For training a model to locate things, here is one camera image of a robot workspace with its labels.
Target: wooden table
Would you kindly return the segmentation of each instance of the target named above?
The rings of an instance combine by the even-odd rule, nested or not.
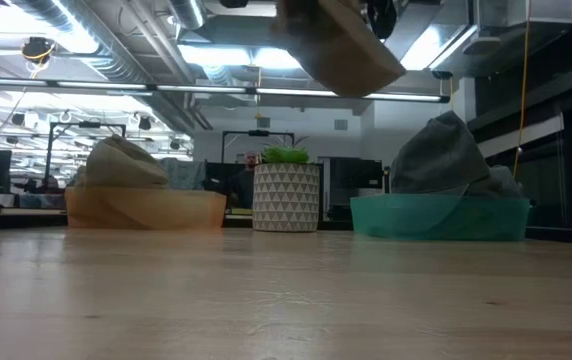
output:
[[[572,359],[572,245],[0,231],[8,359]]]

